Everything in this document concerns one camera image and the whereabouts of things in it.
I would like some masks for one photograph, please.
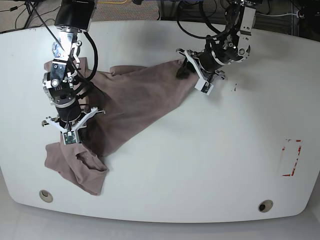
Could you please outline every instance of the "white table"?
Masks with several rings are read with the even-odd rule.
[[[209,33],[201,23],[184,25]],[[205,44],[165,21],[94,22],[90,35],[100,71],[156,65],[179,58],[177,48],[199,51]],[[92,48],[80,39],[81,56],[92,66]],[[254,30],[250,58],[224,67],[228,80],[218,82],[210,96],[193,91],[182,106],[105,159],[110,172],[100,196],[44,166],[46,144],[60,139],[55,128],[41,127],[56,114],[42,89],[52,43],[44,28],[0,35],[0,166],[16,202],[168,223],[259,220],[304,210],[320,170],[320,43]],[[283,176],[291,174],[297,145],[302,147],[294,176]],[[49,191],[53,202],[42,201],[40,190]],[[258,211],[264,200],[274,203],[267,213]]]

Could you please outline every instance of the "brown cloth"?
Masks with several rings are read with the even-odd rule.
[[[51,62],[44,65],[48,71]],[[44,165],[92,195],[101,193],[107,167],[98,156],[108,156],[149,125],[177,108],[193,89],[198,78],[191,74],[179,80],[179,60],[152,67],[114,66],[91,80],[100,90],[92,91],[86,103],[105,114],[87,121],[83,143],[64,145],[63,140],[46,146]],[[88,77],[87,60],[81,60],[81,73]]]

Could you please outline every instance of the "crumpled cloth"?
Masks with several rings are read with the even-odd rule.
[[[44,68],[49,71],[51,62]],[[114,66],[110,72],[97,71],[91,80],[103,93],[94,89],[84,100],[98,106],[105,114],[87,121],[83,143],[64,145],[63,140],[46,146],[44,165],[84,191],[99,195],[108,168],[98,156],[108,156],[133,136],[177,108],[194,88],[198,78],[191,74],[180,80],[176,73],[181,61],[174,60],[152,67]],[[81,73],[91,70],[81,59]]]

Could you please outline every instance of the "gray floor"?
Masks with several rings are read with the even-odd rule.
[[[123,2],[124,0],[112,0],[112,2]],[[3,1],[0,0],[0,11],[6,10],[14,6],[19,6],[23,2],[18,1]],[[56,9],[61,4],[61,0],[46,0],[41,2],[37,7],[39,14],[43,14]],[[15,20],[17,16],[25,10],[25,6],[21,6],[15,11],[0,12],[0,32],[11,30],[15,28]],[[43,20],[48,20],[47,25],[53,25],[58,10],[47,13],[42,16]],[[17,20],[16,27],[24,26],[28,17],[28,12],[25,10]],[[158,5],[156,1],[144,1],[142,5],[138,6],[128,0],[124,4],[103,4],[99,3],[95,11],[93,21],[116,21],[116,20],[156,20],[158,18]],[[40,20],[36,17],[31,23],[32,26],[41,25]]]
[[[99,1],[113,1],[113,2],[123,2],[125,0],[99,0]],[[225,24],[224,21],[224,9],[221,7],[222,4],[226,7],[228,4],[226,0],[204,0],[204,10],[205,12],[212,13],[216,8],[216,13],[210,18],[212,23]],[[24,2],[21,1],[10,1],[10,0],[0,0],[0,11],[7,10],[14,6],[19,6]],[[270,0],[271,3],[271,15],[284,14],[291,11],[289,0]],[[43,20],[46,21],[47,25],[53,25],[54,19],[59,11],[58,7],[61,4],[61,0],[45,0],[41,2],[37,11],[40,14],[46,13],[42,16]],[[199,14],[198,6],[194,7],[194,13]],[[26,7],[23,5],[15,11],[5,11],[0,12],[0,32],[7,30],[21,28],[24,26],[28,13],[25,10]],[[158,5],[155,0],[144,0],[141,5],[135,5],[132,3],[132,0],[127,0],[124,4],[103,4],[98,3],[96,12],[93,17],[93,21],[119,21],[119,20],[156,20],[158,18]],[[263,4],[257,7],[257,11],[262,13],[268,12],[268,2],[263,1]],[[33,20],[30,23],[29,27],[38,27],[42,23],[40,20],[33,16]],[[198,21],[199,19],[188,19],[184,18],[187,21]],[[291,34],[291,17],[269,17],[257,15],[255,28],[263,29],[267,31],[279,32],[283,34]],[[320,41],[320,35],[315,34],[313,31],[308,30],[308,26],[305,26],[301,37]]]

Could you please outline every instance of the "wire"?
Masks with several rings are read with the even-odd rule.
[[[40,21],[42,22],[42,24],[45,26],[45,28],[48,30],[48,32],[51,34],[51,36],[54,38],[54,40],[56,41],[56,43],[61,47],[61,49],[65,52],[64,48],[62,47],[61,43],[59,42],[59,40],[56,38],[56,36],[52,33],[52,31],[48,28],[47,24],[44,22],[44,20],[42,19],[42,17],[39,15],[38,11],[36,10],[35,6],[29,2],[29,4],[31,5],[31,7],[33,8],[35,14],[39,17]],[[98,50],[97,50],[97,47],[95,45],[95,43],[93,42],[92,38],[89,36],[89,34],[87,33],[84,33],[84,35],[88,38],[89,42],[92,44],[92,48],[93,48],[93,51],[94,51],[94,59],[97,59],[97,62],[94,63],[94,66],[93,66],[93,70],[95,69],[95,71],[97,71],[97,67],[98,67]],[[93,78],[92,76],[92,73],[91,75],[88,77],[88,80],[87,78],[85,78],[79,71],[79,69],[76,67],[75,63],[71,60],[70,56],[68,57],[68,62],[72,65],[74,71],[77,72],[78,76],[81,78],[81,82],[83,84],[86,84],[87,86],[89,86],[90,88],[96,88],[103,96],[103,99],[104,101],[106,101],[106,96],[104,94],[103,91],[101,91],[96,85],[94,85],[93,82],[90,82],[90,78]]]
[[[292,1],[292,0],[289,0],[289,1],[293,4],[293,6],[295,6],[298,10],[301,11],[301,8],[299,8],[299,7],[294,3],[294,1]]]
[[[128,2],[128,0],[125,1],[98,1],[98,4],[125,4],[126,2]]]
[[[23,5],[25,5],[25,4],[23,3],[23,4],[19,5],[19,6],[10,7],[10,9],[7,9],[7,10],[1,10],[0,13],[2,13],[2,12],[12,12],[14,10],[17,10],[18,8],[20,8]]]
[[[262,15],[262,16],[267,16],[267,17],[283,17],[283,16],[298,16],[297,13],[286,13],[286,14],[280,14],[280,15],[267,15],[267,14],[262,14],[260,12],[257,12],[257,14]]]
[[[89,33],[87,31],[84,31],[83,34],[85,35],[85,37],[88,39],[88,41],[90,42],[92,48],[93,48],[93,54],[94,54],[94,64],[93,64],[93,69],[92,72],[90,74],[90,76],[88,78],[86,78],[88,81],[91,81],[94,76],[96,75],[97,69],[98,69],[98,49],[97,46],[95,44],[95,42],[93,41],[93,39],[90,37]]]
[[[48,22],[49,20],[56,21],[56,20],[53,19],[53,18],[48,18],[48,19],[45,20],[44,22],[46,23],[46,22]],[[39,25],[39,26],[30,26],[30,27],[28,27],[28,29],[39,28],[39,27],[41,27],[42,25],[43,25],[43,23],[42,23],[41,25]]]
[[[224,6],[223,2],[227,2],[229,4],[229,6],[231,5],[229,1],[224,1],[224,0],[220,0],[220,6],[226,10],[227,7]]]
[[[195,5],[199,4],[199,1],[196,1],[195,3],[189,3],[188,1],[183,1],[183,3],[188,6],[195,6]]]
[[[57,10],[58,8],[60,8],[60,7],[61,7],[61,4],[60,4],[59,6],[57,6],[55,9],[51,10],[51,11],[47,11],[47,12],[44,12],[44,13],[40,14],[40,16],[45,15],[45,14],[52,13],[52,12],[54,12],[55,10]],[[32,19],[31,19],[31,22],[32,22],[34,19],[36,19],[36,18],[38,18],[38,16],[35,16],[34,18],[32,18]]]
[[[199,2],[199,12],[200,12],[200,15],[201,15],[205,25],[207,25],[207,27],[209,29],[214,31],[216,34],[221,33],[218,29],[216,29],[214,26],[212,26],[211,22],[207,18],[206,14],[205,14],[205,11],[204,11],[204,2],[203,1]]]
[[[212,17],[212,15],[215,14],[216,11],[217,11],[217,2],[216,2],[216,0],[214,0],[214,3],[215,3],[215,8],[214,8],[214,10],[213,10],[213,13],[211,13],[211,14],[208,15],[208,16],[206,16],[207,18]],[[185,5],[187,5],[187,6],[195,6],[195,5],[198,5],[198,4],[199,4],[199,1],[197,1],[197,2],[194,3],[194,4],[190,4],[190,3],[188,3],[187,1],[183,1],[183,4],[185,4]],[[185,14],[185,15],[187,15],[187,16],[189,16],[189,17],[192,17],[192,18],[200,18],[199,16],[192,15],[192,14],[186,12],[186,11],[183,11],[182,13]]]
[[[180,21],[179,21],[179,16],[180,16],[180,10],[181,10],[180,5],[181,5],[182,1],[179,2],[178,6],[177,6],[177,9],[176,9],[176,23],[178,24],[179,28],[180,28],[185,34],[187,34],[187,35],[189,35],[189,36],[191,36],[191,37],[193,37],[193,38],[196,38],[196,39],[204,39],[204,40],[216,39],[216,38],[219,38],[219,37],[223,36],[224,34],[228,33],[228,31],[229,31],[229,30],[232,28],[232,26],[235,24],[235,22],[236,22],[236,20],[237,20],[237,17],[238,17],[238,15],[239,15],[239,12],[240,12],[240,6],[241,6],[241,5],[240,5],[240,2],[241,2],[241,0],[238,0],[238,1],[237,1],[237,7],[236,7],[235,15],[233,16],[233,19],[232,19],[231,23],[230,23],[230,24],[227,24],[226,27],[225,27],[225,29],[224,29],[222,32],[220,32],[220,33],[218,33],[218,34],[216,34],[216,35],[214,35],[214,36],[210,36],[210,35],[209,35],[209,36],[197,36],[197,35],[194,35],[194,34],[188,32],[187,30],[185,30],[185,29],[181,26]]]
[[[267,12],[267,13],[262,13],[262,12],[260,12],[260,11],[257,11],[257,12],[256,12],[257,14],[264,14],[264,15],[269,15],[269,14],[270,14],[270,12],[271,12],[270,0],[267,0],[267,2],[268,2],[268,6],[269,6],[268,12]]]
[[[25,12],[25,10],[27,10],[27,7],[25,7],[25,9],[22,12],[20,12],[20,14],[16,17],[16,19],[14,21],[14,29],[17,29],[18,18],[21,16],[21,14],[23,14]]]

